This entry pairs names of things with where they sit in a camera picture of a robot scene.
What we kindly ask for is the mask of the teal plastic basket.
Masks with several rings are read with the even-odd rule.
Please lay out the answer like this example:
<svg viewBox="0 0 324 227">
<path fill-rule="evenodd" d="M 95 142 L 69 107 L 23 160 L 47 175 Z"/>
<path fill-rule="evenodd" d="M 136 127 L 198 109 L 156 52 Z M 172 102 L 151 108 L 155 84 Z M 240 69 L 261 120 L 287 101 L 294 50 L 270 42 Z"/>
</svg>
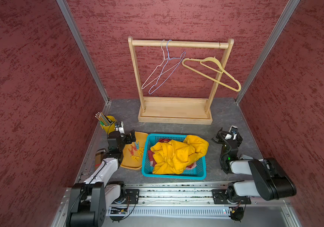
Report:
<svg viewBox="0 0 324 227">
<path fill-rule="evenodd" d="M 158 143 L 159 139 L 167 138 L 170 140 L 176 140 L 183 142 L 187 135 L 178 135 L 178 134 L 149 134 L 144 150 L 143 164 L 142 164 L 142 174 L 146 177 L 159 177 L 159 178 L 176 178 L 176 179 L 188 179 L 188 180 L 203 180 L 206 178 L 206 160 L 205 157 L 199 159 L 196 163 L 196 168 L 192 170 L 185 170 L 182 174 L 179 175 L 155 175 L 153 174 L 153 167 L 150 166 L 150 161 L 148 158 L 148 151 Z"/>
</svg>

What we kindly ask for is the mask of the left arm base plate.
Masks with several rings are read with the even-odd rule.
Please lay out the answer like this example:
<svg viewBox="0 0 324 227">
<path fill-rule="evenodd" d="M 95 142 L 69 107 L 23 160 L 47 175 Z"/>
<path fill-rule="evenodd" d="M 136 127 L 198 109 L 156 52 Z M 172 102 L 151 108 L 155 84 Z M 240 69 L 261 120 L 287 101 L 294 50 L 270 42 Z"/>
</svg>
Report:
<svg viewBox="0 0 324 227">
<path fill-rule="evenodd" d="M 138 204 L 139 202 L 139 189 L 126 189 L 124 192 L 122 192 L 122 203 L 121 204 Z"/>
</svg>

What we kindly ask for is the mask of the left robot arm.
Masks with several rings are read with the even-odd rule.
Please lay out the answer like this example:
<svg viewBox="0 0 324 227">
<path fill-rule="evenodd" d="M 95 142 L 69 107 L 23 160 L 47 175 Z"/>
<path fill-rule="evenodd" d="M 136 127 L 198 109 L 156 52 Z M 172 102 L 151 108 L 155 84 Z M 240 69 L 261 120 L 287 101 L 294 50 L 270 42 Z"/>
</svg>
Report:
<svg viewBox="0 0 324 227">
<path fill-rule="evenodd" d="M 110 181 L 122 164 L 126 145 L 136 142 L 135 131 L 128 134 L 108 133 L 108 148 L 96 152 L 96 170 L 83 183 L 71 188 L 65 225 L 67 227 L 100 227 L 113 203 L 137 205 L 139 190 L 127 190 L 124 182 Z"/>
</svg>

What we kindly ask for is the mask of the wooden clothes rack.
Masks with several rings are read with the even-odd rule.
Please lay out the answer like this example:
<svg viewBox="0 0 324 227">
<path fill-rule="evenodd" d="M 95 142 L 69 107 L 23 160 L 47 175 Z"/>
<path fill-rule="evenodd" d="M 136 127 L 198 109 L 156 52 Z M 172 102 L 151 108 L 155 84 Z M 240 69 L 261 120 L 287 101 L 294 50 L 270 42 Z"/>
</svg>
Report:
<svg viewBox="0 0 324 227">
<path fill-rule="evenodd" d="M 138 120 L 143 123 L 168 123 L 168 124 L 200 124 L 211 125 L 213 116 L 211 105 L 219 85 L 226 88 L 230 86 L 221 82 L 222 75 L 227 75 L 234 81 L 238 88 L 232 88 L 236 92 L 241 90 L 241 84 L 226 70 L 226 64 L 231 54 L 234 39 L 229 39 L 226 43 L 220 42 L 196 42 L 196 41 L 159 41 L 159 40 L 135 40 L 133 37 L 128 38 L 129 49 L 131 53 L 132 64 L 134 68 L 136 85 L 140 100 L 140 109 Z M 181 97 L 144 97 L 142 84 L 140 81 L 139 68 L 135 47 L 183 47 L 183 48 L 203 48 L 203 49 L 223 49 L 224 55 L 221 61 L 215 57 L 205 59 L 195 59 L 201 65 L 210 61 L 217 65 L 216 78 L 211 79 L 214 84 L 208 99 L 204 98 L 181 98 Z"/>
</svg>

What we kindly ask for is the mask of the aluminium mounting rail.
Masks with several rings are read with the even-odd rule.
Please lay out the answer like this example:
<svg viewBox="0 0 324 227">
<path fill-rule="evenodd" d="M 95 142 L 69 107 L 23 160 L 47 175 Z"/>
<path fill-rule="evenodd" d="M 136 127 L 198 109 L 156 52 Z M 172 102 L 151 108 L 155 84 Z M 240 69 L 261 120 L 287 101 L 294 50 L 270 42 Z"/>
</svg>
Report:
<svg viewBox="0 0 324 227">
<path fill-rule="evenodd" d="M 265 201 L 251 197 L 249 205 L 215 205 L 212 190 L 226 188 L 225 183 L 127 185 L 126 189 L 140 190 L 138 204 L 113 203 L 108 208 L 104 225 L 121 222 L 136 227 L 157 226 L 159 219 L 180 218 L 199 223 L 205 221 L 208 225 L 219 220 L 223 226 L 301 226 L 289 199 Z"/>
</svg>

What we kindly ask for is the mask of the yellow pencil cup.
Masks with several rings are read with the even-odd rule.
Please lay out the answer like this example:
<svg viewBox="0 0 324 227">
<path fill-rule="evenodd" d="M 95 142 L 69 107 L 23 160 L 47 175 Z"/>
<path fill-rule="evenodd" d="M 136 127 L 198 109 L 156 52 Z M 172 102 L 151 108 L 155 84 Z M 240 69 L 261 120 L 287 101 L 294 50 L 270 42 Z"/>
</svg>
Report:
<svg viewBox="0 0 324 227">
<path fill-rule="evenodd" d="M 104 131 L 107 133 L 107 135 L 109 135 L 111 132 L 115 131 L 117 121 L 111 115 L 107 116 L 107 118 L 111 121 L 111 124 L 110 125 L 100 124 L 100 125 L 101 125 L 102 129 L 104 129 Z"/>
</svg>

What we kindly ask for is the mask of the pink printed t-shirt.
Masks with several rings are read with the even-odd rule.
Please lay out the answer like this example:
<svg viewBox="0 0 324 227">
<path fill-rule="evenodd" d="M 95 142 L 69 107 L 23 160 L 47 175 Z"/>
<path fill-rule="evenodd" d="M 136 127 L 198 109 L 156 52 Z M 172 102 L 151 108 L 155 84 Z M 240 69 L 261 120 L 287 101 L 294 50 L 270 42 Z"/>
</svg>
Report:
<svg viewBox="0 0 324 227">
<path fill-rule="evenodd" d="M 196 166 L 197 166 L 197 163 L 194 162 L 193 164 L 187 166 L 187 167 L 186 167 L 186 170 L 192 170 L 192 169 L 196 168 Z"/>
</svg>

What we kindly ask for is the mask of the yellow t-shirt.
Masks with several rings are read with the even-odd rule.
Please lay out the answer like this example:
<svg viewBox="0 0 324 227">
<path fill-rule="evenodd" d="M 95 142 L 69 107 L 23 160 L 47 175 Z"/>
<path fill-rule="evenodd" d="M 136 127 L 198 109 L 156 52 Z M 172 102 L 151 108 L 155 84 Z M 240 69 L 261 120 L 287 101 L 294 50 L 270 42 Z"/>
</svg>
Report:
<svg viewBox="0 0 324 227">
<path fill-rule="evenodd" d="M 183 142 L 158 142 L 149 150 L 153 157 L 153 174 L 182 174 L 206 155 L 208 147 L 206 140 L 195 135 L 186 136 Z"/>
</svg>

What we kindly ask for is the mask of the plaid pencil case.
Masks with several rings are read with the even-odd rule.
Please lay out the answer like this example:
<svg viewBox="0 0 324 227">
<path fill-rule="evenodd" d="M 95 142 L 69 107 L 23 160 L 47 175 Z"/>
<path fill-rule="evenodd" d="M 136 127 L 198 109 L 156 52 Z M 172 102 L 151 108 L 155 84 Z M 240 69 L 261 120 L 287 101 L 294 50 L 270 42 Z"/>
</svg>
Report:
<svg viewBox="0 0 324 227">
<path fill-rule="evenodd" d="M 96 151 L 96 154 L 95 154 L 95 168 L 96 169 L 101 165 L 101 163 L 104 159 L 105 153 L 106 153 L 106 149 L 104 149 L 104 148 Z"/>
</svg>

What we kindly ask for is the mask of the dark red t-shirt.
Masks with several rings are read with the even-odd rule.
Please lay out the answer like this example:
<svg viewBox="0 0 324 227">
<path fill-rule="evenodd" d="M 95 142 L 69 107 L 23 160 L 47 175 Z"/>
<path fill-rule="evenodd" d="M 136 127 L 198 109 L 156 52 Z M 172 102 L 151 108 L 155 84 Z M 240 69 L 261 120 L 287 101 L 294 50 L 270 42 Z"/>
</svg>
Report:
<svg viewBox="0 0 324 227">
<path fill-rule="evenodd" d="M 170 139 L 163 138 L 163 139 L 159 139 L 158 142 L 168 143 L 169 141 L 170 141 Z M 154 167 L 157 164 L 157 162 L 155 161 L 155 159 L 153 157 L 154 153 L 151 150 L 149 150 L 147 153 L 148 153 L 148 158 L 149 158 L 149 161 L 150 161 L 150 166 Z"/>
</svg>

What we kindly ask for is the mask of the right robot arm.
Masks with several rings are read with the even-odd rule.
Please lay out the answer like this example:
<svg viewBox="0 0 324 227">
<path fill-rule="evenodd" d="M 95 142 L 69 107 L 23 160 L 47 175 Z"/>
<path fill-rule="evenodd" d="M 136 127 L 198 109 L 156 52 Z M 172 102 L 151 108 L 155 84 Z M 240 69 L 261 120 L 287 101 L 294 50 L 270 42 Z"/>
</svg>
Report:
<svg viewBox="0 0 324 227">
<path fill-rule="evenodd" d="M 250 181 L 230 182 L 223 192 L 213 196 L 227 204 L 249 204 L 251 197 L 266 201 L 295 196 L 297 189 L 288 174 L 274 158 L 253 159 L 238 157 L 243 141 L 238 128 L 231 126 L 228 131 L 220 129 L 214 143 L 222 145 L 219 163 L 226 174 L 252 176 Z"/>
</svg>

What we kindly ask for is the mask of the yellow plastic tray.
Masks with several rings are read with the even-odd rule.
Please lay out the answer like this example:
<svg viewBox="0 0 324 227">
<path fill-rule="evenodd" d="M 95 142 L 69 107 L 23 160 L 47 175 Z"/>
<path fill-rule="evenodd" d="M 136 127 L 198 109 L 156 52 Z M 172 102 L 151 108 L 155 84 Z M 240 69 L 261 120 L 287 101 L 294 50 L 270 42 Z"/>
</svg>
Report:
<svg viewBox="0 0 324 227">
<path fill-rule="evenodd" d="M 135 132 L 136 135 L 136 142 L 139 142 L 139 146 L 140 148 L 144 148 L 145 150 L 145 143 L 146 143 L 146 139 L 148 137 L 149 134 L 144 133 L 144 132 Z M 134 160 L 131 158 L 129 149 L 132 147 L 132 145 L 134 145 L 134 143 L 132 144 L 126 144 L 124 149 L 123 149 L 123 160 L 121 163 L 121 167 L 126 168 L 126 169 L 131 169 L 131 170 L 140 170 L 142 168 L 142 164 L 143 164 L 143 157 L 140 158 L 139 160 Z M 138 156 L 137 151 L 134 151 L 134 156 Z"/>
</svg>

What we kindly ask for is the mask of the pencils bundle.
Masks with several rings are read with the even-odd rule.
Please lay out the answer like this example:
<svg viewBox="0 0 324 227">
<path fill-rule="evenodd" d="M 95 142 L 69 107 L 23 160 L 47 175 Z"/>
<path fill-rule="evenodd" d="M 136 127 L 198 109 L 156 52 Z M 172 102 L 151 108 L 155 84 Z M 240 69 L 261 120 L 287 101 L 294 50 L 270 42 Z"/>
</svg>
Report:
<svg viewBox="0 0 324 227">
<path fill-rule="evenodd" d="M 103 126 L 110 126 L 112 125 L 113 121 L 110 120 L 107 116 L 105 116 L 102 112 L 97 112 L 95 117 L 102 122 Z"/>
</svg>

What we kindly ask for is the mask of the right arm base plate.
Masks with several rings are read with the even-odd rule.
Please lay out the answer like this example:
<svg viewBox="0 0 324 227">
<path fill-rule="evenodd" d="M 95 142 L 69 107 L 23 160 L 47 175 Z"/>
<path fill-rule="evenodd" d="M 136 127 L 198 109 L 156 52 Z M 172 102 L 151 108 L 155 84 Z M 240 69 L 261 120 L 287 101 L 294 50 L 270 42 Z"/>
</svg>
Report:
<svg viewBox="0 0 324 227">
<path fill-rule="evenodd" d="M 238 196 L 234 192 L 220 189 L 212 190 L 212 197 L 215 205 L 249 205 L 251 200 L 247 196 Z"/>
</svg>

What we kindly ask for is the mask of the small grey device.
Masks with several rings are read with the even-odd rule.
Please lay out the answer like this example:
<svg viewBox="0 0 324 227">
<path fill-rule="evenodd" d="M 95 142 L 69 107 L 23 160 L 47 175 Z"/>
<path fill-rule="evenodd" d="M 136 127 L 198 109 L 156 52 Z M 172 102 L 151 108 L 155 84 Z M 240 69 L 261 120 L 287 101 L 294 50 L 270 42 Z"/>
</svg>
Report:
<svg viewBox="0 0 324 227">
<path fill-rule="evenodd" d="M 240 155 L 240 160 L 252 160 L 252 159 L 254 158 L 244 154 Z"/>
</svg>

